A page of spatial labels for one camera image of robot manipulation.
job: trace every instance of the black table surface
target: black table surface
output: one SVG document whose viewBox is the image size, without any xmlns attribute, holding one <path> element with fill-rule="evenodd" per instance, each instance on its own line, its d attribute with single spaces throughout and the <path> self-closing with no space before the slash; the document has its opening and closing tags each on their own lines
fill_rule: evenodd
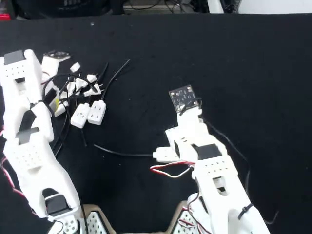
<svg viewBox="0 0 312 234">
<path fill-rule="evenodd" d="M 196 185 L 190 174 L 153 174 L 152 158 L 119 157 L 92 143 L 127 153 L 168 145 L 164 131 L 176 125 L 168 91 L 187 84 L 203 98 L 205 118 L 250 161 L 252 203 L 268 220 L 280 211 L 271 233 L 305 233 L 312 208 L 311 24 L 312 15 L 12 21 L 0 23 L 0 54 L 30 48 L 41 60 L 44 52 L 66 50 L 87 73 L 109 61 L 105 81 L 131 59 L 107 93 L 103 124 L 84 128 L 89 147 L 73 127 L 59 156 L 83 203 L 100 206 L 118 233 L 165 230 Z M 226 145 L 243 181 L 246 164 Z M 0 187 L 0 233 L 46 233 L 51 223 L 32 215 L 4 176 Z"/>
</svg>

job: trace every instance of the white wire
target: white wire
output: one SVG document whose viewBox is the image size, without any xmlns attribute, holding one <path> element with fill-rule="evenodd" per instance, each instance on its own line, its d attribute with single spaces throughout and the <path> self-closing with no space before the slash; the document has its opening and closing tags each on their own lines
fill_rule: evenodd
<svg viewBox="0 0 312 234">
<path fill-rule="evenodd" d="M 167 172 L 163 172 L 163 171 L 161 171 L 161 170 L 152 169 L 153 172 L 157 172 L 157 173 L 159 173 L 159 174 L 163 174 L 163 175 L 168 176 L 168 177 L 173 178 L 173 179 L 174 179 L 174 178 L 179 178 L 179 177 L 181 177 L 182 175 L 184 175 L 185 173 L 187 173 L 189 170 L 190 170 L 190 168 L 186 169 L 185 171 L 181 172 L 181 173 L 178 174 L 178 175 L 171 175 L 171 174 L 169 174 L 169 173 L 167 173 Z"/>
</svg>

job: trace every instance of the black cable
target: black cable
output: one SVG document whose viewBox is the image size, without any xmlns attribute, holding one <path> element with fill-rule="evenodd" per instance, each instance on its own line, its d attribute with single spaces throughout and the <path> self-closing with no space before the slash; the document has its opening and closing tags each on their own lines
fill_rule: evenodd
<svg viewBox="0 0 312 234">
<path fill-rule="evenodd" d="M 65 139 L 67 138 L 67 136 L 68 136 L 68 134 L 69 134 L 69 130 L 70 130 L 70 112 L 69 112 L 69 109 L 67 109 L 67 114 L 68 114 L 68 127 L 67 127 L 67 131 L 66 131 L 66 133 L 65 133 L 65 136 L 64 136 L 64 141 L 65 141 Z M 59 148 L 58 148 L 58 150 L 56 151 L 56 153 L 55 153 L 55 158 L 58 158 L 58 155 L 59 155 L 59 152 L 60 152 L 60 150 L 62 149 L 62 147 L 63 147 L 63 142 L 61 143 L 61 145 L 59 146 Z"/>
<path fill-rule="evenodd" d="M 65 128 L 65 124 L 66 124 L 66 121 L 67 121 L 67 117 L 68 117 L 68 114 L 69 114 L 69 111 L 66 111 L 66 116 L 65 116 L 65 120 L 64 120 L 64 123 L 63 123 L 63 126 L 62 126 L 62 129 L 61 129 L 61 133 L 64 131 L 64 128 Z M 52 150 L 55 149 L 57 143 L 59 141 L 59 138 L 57 138 L 52 146 Z"/>
<path fill-rule="evenodd" d="M 122 71 L 122 69 L 127 66 L 127 64 L 130 62 L 130 59 L 128 59 L 122 67 L 119 68 L 119 70 L 113 75 L 113 77 L 110 79 L 110 81 L 108 82 L 107 86 L 105 87 L 104 91 L 103 91 L 103 94 L 102 94 L 102 97 L 101 97 L 101 100 L 104 100 L 105 98 L 105 95 L 106 95 L 106 92 L 109 88 L 109 86 L 111 85 L 111 83 L 115 80 L 115 78 L 118 76 L 118 74 Z"/>
<path fill-rule="evenodd" d="M 108 65 L 109 65 L 109 62 L 106 63 L 104 69 L 102 70 L 102 72 L 101 72 L 101 73 L 99 74 L 99 76 L 97 77 L 97 80 L 96 80 L 95 84 L 98 84 L 98 83 L 101 83 L 101 82 L 102 82 L 102 80 L 103 80 L 104 77 L 105 77 L 105 74 L 106 74 Z M 92 95 L 90 95 L 89 98 L 88 98 L 88 103 L 89 103 L 89 104 L 90 104 L 90 102 L 91 102 L 91 98 L 92 98 Z"/>
<path fill-rule="evenodd" d="M 60 230 L 58 233 L 56 233 L 56 234 L 60 234 L 60 232 L 63 231 L 64 224 L 63 224 L 61 221 L 58 221 L 58 220 L 55 220 L 54 222 L 57 222 L 57 223 L 61 223 L 61 224 L 62 224 L 61 230 Z"/>
<path fill-rule="evenodd" d="M 153 154 L 128 154 L 128 153 L 121 153 L 121 152 L 117 152 L 117 151 L 108 150 L 108 149 L 105 149 L 105 148 L 103 148 L 99 145 L 96 145 L 96 144 L 93 144 L 93 146 L 100 149 L 100 150 L 108 152 L 110 154 L 119 155 L 119 156 L 153 157 Z"/>
<path fill-rule="evenodd" d="M 247 158 L 236 148 L 236 146 L 232 143 L 232 141 L 223 133 L 221 132 L 220 130 L 218 130 L 216 127 L 214 127 L 209 121 L 207 121 L 204 117 L 202 117 L 203 121 L 205 124 L 207 124 L 210 128 L 212 128 L 216 133 L 218 133 L 220 136 L 224 137 L 227 142 L 231 145 L 231 147 L 238 153 L 238 155 L 240 155 L 242 157 L 242 159 L 245 160 L 245 162 L 247 163 L 248 165 L 248 171 L 247 171 L 247 174 L 246 174 L 246 177 L 245 177 L 245 191 L 246 191 L 246 194 L 248 197 L 249 196 L 249 177 L 250 177 L 250 164 L 249 164 L 249 161 L 247 160 Z M 276 218 L 279 214 L 279 210 L 277 210 L 274 214 L 274 217 L 271 221 L 267 221 L 265 219 L 264 222 L 268 225 L 272 225 L 275 223 L 276 221 Z"/>
<path fill-rule="evenodd" d="M 72 78 L 79 78 L 79 76 L 77 75 L 74 75 L 74 74 L 66 74 L 66 73 L 62 73 L 62 74 L 56 74 L 55 76 L 52 76 L 50 77 L 45 83 L 44 83 L 44 86 L 42 88 L 42 100 L 44 100 L 44 97 L 45 97 L 45 89 L 47 88 L 48 84 L 52 81 L 54 81 L 54 79 L 58 78 L 58 77 L 63 77 L 63 76 L 68 76 L 70 77 L 66 84 L 61 88 L 61 90 L 59 91 L 59 93 L 61 94 L 62 91 L 65 89 L 66 85 L 72 80 Z"/>
<path fill-rule="evenodd" d="M 202 105 L 202 100 L 201 97 L 195 97 L 193 98 L 191 101 L 189 101 L 188 103 L 185 104 L 185 106 L 183 106 L 183 108 L 180 111 L 180 116 L 184 114 L 184 112 L 186 112 L 188 110 L 188 107 L 191 106 L 195 101 L 200 101 L 200 103 L 198 104 L 199 109 L 201 108 Z"/>
<path fill-rule="evenodd" d="M 200 226 L 204 229 L 204 231 L 205 231 L 206 233 L 212 234 L 211 232 L 209 232 L 209 231 L 207 231 L 207 230 L 205 229 L 205 227 L 193 216 L 192 212 L 190 211 L 190 205 L 191 205 L 193 202 L 195 202 L 197 199 L 199 199 L 200 188 L 199 188 L 199 184 L 198 184 L 198 181 L 197 181 L 196 178 L 195 178 L 195 181 L 196 181 L 196 185 L 197 185 L 197 188 L 198 188 L 197 196 L 196 196 L 192 201 L 190 201 L 190 203 L 187 204 L 187 211 L 189 212 L 190 216 L 195 220 L 195 222 L 196 222 L 198 225 L 200 225 Z"/>
<path fill-rule="evenodd" d="M 173 14 L 173 13 L 174 13 L 173 8 L 171 9 L 171 8 L 168 6 L 167 1 L 168 1 L 168 0 L 164 0 L 164 3 L 165 3 L 165 5 L 166 5 L 166 7 L 168 8 L 168 10 Z"/>
<path fill-rule="evenodd" d="M 149 7 L 142 7 L 142 8 L 134 8 L 130 0 L 128 0 L 128 3 L 129 3 L 129 5 L 130 5 L 130 7 L 131 7 L 132 9 L 134 9 L 134 10 L 136 10 L 136 11 L 141 11 L 141 10 L 151 9 L 151 8 L 157 6 L 157 5 L 160 3 L 160 1 L 161 1 L 161 0 L 157 0 L 157 2 L 156 2 L 155 4 L 153 4 L 153 5 L 149 6 Z"/>
<path fill-rule="evenodd" d="M 274 224 L 275 221 L 276 221 L 276 218 L 277 218 L 278 214 L 279 214 L 279 210 L 277 210 L 277 211 L 275 212 L 274 217 L 273 217 L 273 219 L 272 219 L 271 221 L 267 221 L 267 220 L 263 219 L 264 222 L 265 222 L 265 224 L 267 224 L 267 225 L 272 225 L 272 224 Z"/>
<path fill-rule="evenodd" d="M 81 209 L 82 209 L 82 215 L 83 215 L 83 220 L 84 220 L 84 226 L 85 226 L 85 229 L 86 229 L 86 233 L 89 234 L 89 227 L 88 227 L 87 217 L 86 217 L 86 213 L 84 211 L 84 207 L 83 207 L 83 204 L 82 204 L 81 200 L 80 200 L 80 206 L 81 206 Z"/>
<path fill-rule="evenodd" d="M 76 105 L 76 109 L 77 109 L 78 108 L 77 99 L 75 99 L 75 105 Z M 86 137 L 85 137 L 83 129 L 80 130 L 80 134 L 81 134 L 81 138 L 82 138 L 84 147 L 87 147 L 88 144 L 87 144 L 87 140 L 86 140 Z"/>
<path fill-rule="evenodd" d="M 106 63 L 103 71 L 99 74 L 99 76 L 98 76 L 98 78 L 96 80 L 96 84 L 101 83 L 101 81 L 104 79 L 104 76 L 105 76 L 105 74 L 107 72 L 108 65 L 109 65 L 109 62 Z"/>
</svg>

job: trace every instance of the robotic arm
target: robotic arm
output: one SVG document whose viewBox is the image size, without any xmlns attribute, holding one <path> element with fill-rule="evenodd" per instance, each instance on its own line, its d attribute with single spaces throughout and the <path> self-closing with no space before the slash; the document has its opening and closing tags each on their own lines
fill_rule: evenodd
<svg viewBox="0 0 312 234">
<path fill-rule="evenodd" d="M 193 162 L 192 178 L 197 182 L 203 204 L 192 195 L 189 212 L 207 233 L 269 234 L 239 178 L 226 147 L 208 132 L 201 114 L 200 99 L 192 87 L 169 92 L 177 112 L 178 126 L 166 130 L 170 147 L 160 147 L 154 158 L 160 162 Z"/>
<path fill-rule="evenodd" d="M 52 57 L 44 58 L 41 66 L 32 50 L 15 51 L 0 58 L 5 104 L 3 135 L 7 140 L 3 152 L 36 215 L 62 222 L 64 232 L 73 234 L 79 227 L 77 220 L 83 223 L 79 196 L 49 145 L 54 139 L 51 117 L 41 101 L 41 84 L 57 73 L 58 66 L 59 60 Z M 31 128 L 20 130 L 26 111 L 32 111 L 36 118 Z M 56 194 L 44 197 L 45 189 L 53 189 Z"/>
</svg>

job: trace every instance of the black circuit board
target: black circuit board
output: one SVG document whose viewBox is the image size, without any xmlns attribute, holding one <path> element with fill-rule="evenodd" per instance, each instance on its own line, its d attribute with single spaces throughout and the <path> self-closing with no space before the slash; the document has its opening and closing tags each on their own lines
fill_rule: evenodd
<svg viewBox="0 0 312 234">
<path fill-rule="evenodd" d="M 191 85 L 171 90 L 169 91 L 169 95 L 177 113 L 179 113 L 186 104 L 196 98 Z M 195 106 L 198 106 L 197 101 L 195 101 L 193 104 L 188 105 L 187 109 L 191 109 Z"/>
</svg>

